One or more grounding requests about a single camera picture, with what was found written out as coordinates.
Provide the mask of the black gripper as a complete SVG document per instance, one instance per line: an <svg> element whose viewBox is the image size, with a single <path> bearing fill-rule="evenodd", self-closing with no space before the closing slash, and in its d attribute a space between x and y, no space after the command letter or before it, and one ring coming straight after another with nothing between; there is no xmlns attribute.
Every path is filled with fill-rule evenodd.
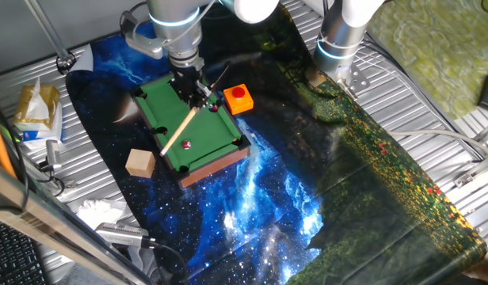
<svg viewBox="0 0 488 285"><path fill-rule="evenodd" d="M172 66L172 72L173 81L170 85L189 108L198 108L199 104L203 104L212 95L212 88L201 81L201 70L193 66Z"/></svg>

